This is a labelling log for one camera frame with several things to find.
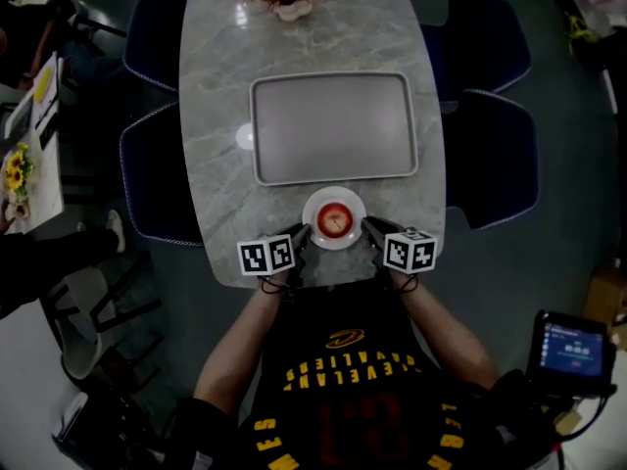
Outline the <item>person's right forearm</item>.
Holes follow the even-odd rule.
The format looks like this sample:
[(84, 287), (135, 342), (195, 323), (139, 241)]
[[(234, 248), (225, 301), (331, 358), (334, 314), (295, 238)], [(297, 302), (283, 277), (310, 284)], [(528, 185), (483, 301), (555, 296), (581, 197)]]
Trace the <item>person's right forearm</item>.
[(423, 284), (395, 270), (389, 272), (401, 302), (439, 365), (458, 380), (492, 389), (499, 372), (477, 336)]

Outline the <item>white lobed vase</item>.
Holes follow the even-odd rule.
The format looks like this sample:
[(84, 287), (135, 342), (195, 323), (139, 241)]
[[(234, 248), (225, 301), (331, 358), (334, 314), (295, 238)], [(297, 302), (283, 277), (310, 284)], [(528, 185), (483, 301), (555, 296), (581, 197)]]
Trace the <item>white lobed vase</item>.
[(299, 0), (290, 5), (277, 5), (273, 12), (285, 23), (293, 23), (300, 18), (308, 16), (313, 10), (311, 0)]

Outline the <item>white round saucer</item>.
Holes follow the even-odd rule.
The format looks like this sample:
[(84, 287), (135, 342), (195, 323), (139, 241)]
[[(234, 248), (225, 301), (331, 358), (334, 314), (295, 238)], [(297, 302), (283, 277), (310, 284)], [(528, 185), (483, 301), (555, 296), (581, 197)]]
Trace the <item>white round saucer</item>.
[[(317, 214), (328, 203), (342, 203), (347, 206), (354, 219), (351, 232), (342, 238), (327, 238), (317, 227)], [(341, 251), (353, 246), (362, 236), (362, 219), (366, 217), (362, 199), (353, 191), (345, 187), (329, 186), (313, 193), (305, 203), (302, 212), (302, 222), (312, 227), (311, 240), (319, 248), (327, 251)]]

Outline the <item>grey chair with black legs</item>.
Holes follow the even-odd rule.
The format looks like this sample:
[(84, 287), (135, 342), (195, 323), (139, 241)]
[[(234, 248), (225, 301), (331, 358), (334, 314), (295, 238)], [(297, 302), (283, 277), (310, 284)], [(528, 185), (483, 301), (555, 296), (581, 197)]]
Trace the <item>grey chair with black legs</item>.
[(114, 283), (101, 268), (87, 266), (69, 276), (53, 294), (42, 300), (45, 315), (61, 348), (61, 364), (69, 378), (86, 381), (101, 369), (114, 387), (127, 395), (145, 390), (161, 373), (156, 366), (143, 379), (137, 368), (157, 350), (165, 337), (158, 333), (135, 357), (120, 351), (129, 335), (121, 328), (160, 308), (153, 300), (128, 310), (119, 308), (121, 297), (147, 268), (151, 255), (143, 252)]

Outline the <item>red apple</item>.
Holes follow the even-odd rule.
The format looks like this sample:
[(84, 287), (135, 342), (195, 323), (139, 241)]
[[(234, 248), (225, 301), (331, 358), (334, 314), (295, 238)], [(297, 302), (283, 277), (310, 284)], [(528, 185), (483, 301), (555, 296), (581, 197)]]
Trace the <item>red apple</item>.
[(327, 238), (347, 236), (354, 224), (350, 209), (342, 203), (328, 203), (317, 214), (317, 227)]

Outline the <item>white side table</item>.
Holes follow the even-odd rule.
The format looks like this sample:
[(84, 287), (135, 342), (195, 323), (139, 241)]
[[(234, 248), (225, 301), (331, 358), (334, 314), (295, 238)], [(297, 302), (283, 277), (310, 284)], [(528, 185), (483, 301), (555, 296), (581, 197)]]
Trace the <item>white side table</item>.
[[(7, 216), (16, 221), (10, 227), (11, 232), (27, 233), (41, 226), (48, 220), (64, 211), (65, 203), (61, 183), (61, 167), (59, 157), (59, 130), (51, 139), (44, 151), (40, 148), (39, 136), (47, 120), (53, 115), (58, 116), (60, 110), (59, 84), (63, 72), (63, 61), (53, 53), (42, 67), (51, 66), (55, 69), (55, 77), (50, 85), (46, 97), (41, 104), (33, 101), (30, 133), (23, 139), (13, 142), (5, 139), (5, 123), (3, 137), (0, 139), (0, 197), (9, 201)], [(24, 95), (32, 95), (33, 86)], [(16, 149), (17, 143), (23, 141), (29, 146), (30, 155), (35, 163), (33, 180), (29, 187), (26, 203), (15, 204), (9, 199), (9, 193), (4, 187), (2, 169), (5, 159)]]

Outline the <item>dark blue padded chair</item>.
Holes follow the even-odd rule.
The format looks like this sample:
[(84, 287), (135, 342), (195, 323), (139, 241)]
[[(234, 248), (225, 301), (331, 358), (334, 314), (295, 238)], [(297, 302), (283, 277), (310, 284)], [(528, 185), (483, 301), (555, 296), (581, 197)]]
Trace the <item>dark blue padded chair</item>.
[(175, 96), (187, 0), (138, 0), (128, 26), (123, 63), (128, 71)]
[(467, 89), (503, 92), (531, 70), (525, 34), (505, 0), (448, 0), (446, 21), (420, 28), (442, 105)]
[(498, 94), (467, 89), (442, 123), (447, 207), (462, 211), (470, 228), (487, 229), (536, 206), (538, 139), (529, 111)]
[(187, 177), (179, 104), (127, 127), (119, 145), (131, 223), (138, 234), (178, 246), (204, 246)]

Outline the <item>person's black printed jersey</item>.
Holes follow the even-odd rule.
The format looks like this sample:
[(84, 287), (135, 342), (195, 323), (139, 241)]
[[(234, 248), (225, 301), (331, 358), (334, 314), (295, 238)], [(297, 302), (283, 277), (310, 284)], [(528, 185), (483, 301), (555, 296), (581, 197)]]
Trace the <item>person's black printed jersey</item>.
[(233, 418), (192, 395), (165, 470), (528, 470), (554, 424), (520, 371), (490, 390), (438, 363), (387, 283), (281, 296)]

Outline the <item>yellow green frame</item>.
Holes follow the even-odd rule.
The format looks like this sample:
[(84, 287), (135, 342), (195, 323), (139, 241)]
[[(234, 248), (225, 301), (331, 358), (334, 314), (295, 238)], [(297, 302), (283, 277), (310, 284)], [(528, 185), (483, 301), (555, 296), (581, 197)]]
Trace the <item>yellow green frame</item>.
[(576, 15), (567, 14), (568, 31), (567, 42), (570, 55), (574, 54), (574, 46), (582, 44), (596, 44), (602, 38), (593, 29), (590, 29), (586, 22)]

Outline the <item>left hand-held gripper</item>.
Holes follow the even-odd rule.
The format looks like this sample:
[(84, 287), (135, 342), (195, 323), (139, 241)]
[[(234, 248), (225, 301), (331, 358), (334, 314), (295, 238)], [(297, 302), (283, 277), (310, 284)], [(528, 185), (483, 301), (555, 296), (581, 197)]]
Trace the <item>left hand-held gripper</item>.
[(287, 273), (287, 284), (302, 288), (301, 270), (305, 262), (301, 251), (311, 236), (311, 230), (308, 223), (296, 223), (287, 229), (287, 233), (238, 242), (236, 250), (241, 273), (267, 280)]

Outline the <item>person's left forearm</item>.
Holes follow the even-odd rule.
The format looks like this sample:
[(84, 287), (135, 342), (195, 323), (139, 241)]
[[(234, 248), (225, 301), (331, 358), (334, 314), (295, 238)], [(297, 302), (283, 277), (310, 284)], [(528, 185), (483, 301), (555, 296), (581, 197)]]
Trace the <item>person's left forearm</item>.
[(276, 318), (288, 274), (261, 282), (242, 312), (207, 358), (193, 397), (235, 418), (257, 370), (262, 347)]

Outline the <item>grey rectangular tray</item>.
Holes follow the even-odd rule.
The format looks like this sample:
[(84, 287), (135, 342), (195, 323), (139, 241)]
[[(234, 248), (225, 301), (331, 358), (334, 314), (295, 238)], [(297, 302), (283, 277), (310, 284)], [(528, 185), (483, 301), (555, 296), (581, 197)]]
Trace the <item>grey rectangular tray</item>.
[(249, 90), (263, 186), (408, 177), (418, 170), (410, 83), (399, 71), (259, 78)]

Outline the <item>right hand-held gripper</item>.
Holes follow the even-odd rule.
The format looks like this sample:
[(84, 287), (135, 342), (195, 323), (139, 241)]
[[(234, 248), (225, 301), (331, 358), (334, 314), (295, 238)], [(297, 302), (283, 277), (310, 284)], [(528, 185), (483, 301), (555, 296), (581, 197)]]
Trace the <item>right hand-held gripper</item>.
[(373, 263), (412, 276), (431, 271), (437, 258), (437, 238), (426, 232), (408, 230), (394, 221), (376, 216), (362, 219), (368, 242), (378, 250)]

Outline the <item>cardboard box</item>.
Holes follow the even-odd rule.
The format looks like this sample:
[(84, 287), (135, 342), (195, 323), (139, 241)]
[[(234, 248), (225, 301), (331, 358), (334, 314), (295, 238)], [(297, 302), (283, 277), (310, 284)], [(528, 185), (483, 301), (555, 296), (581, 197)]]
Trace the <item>cardboard box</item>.
[(599, 322), (616, 344), (627, 347), (627, 273), (602, 266), (593, 275), (583, 308), (583, 317)]

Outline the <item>black screen device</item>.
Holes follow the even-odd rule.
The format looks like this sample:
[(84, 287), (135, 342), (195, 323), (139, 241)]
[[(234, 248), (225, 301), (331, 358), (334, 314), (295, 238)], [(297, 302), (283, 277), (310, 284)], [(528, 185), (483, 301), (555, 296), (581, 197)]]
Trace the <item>black screen device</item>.
[(541, 310), (534, 319), (526, 378), (541, 394), (568, 399), (613, 396), (616, 346), (606, 326)]

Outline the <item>yellow flat object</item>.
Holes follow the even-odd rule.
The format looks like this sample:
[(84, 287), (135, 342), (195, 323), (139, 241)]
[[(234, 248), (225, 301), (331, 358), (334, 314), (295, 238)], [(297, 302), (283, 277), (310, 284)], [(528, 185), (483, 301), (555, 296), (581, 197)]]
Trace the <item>yellow flat object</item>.
[(39, 73), (34, 84), (33, 101), (41, 104), (47, 95), (55, 77), (55, 69), (51, 66), (46, 66)]

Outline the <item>sunflower bouquet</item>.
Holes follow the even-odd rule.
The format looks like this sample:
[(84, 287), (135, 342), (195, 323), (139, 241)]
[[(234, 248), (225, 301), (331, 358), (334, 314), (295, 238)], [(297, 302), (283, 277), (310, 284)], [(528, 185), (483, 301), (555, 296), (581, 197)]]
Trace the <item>sunflower bouquet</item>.
[(13, 203), (27, 202), (34, 170), (29, 146), (23, 141), (18, 142), (16, 149), (5, 159), (2, 169), (4, 187)]

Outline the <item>black phone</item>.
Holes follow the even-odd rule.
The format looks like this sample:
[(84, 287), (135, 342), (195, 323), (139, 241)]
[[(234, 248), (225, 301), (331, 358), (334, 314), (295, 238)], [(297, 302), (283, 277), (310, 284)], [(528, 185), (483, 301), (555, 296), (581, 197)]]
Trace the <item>black phone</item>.
[(57, 134), (57, 132), (58, 132), (58, 117), (56, 114), (53, 114), (47, 120), (45, 128), (43, 129), (43, 131), (41, 132), (39, 136), (40, 148), (42, 151), (46, 149), (51, 139)]

